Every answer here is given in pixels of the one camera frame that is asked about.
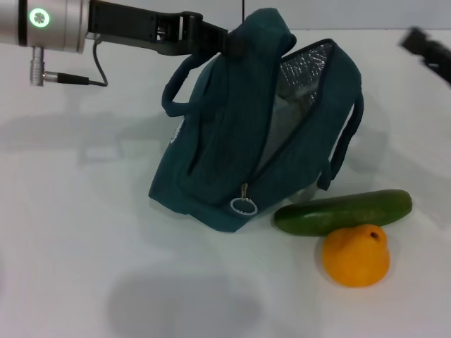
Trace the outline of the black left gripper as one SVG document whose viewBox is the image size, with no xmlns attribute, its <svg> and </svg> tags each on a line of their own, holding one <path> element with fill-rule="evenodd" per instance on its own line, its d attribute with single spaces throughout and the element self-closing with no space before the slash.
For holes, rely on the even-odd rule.
<svg viewBox="0 0 451 338">
<path fill-rule="evenodd" d="M 247 42 L 236 31 L 229 32 L 202 19 L 200 14 L 191 12 L 162 13 L 91 1 L 88 32 L 97 42 L 151 49 L 165 56 L 202 52 L 230 57 L 245 54 Z"/>
</svg>

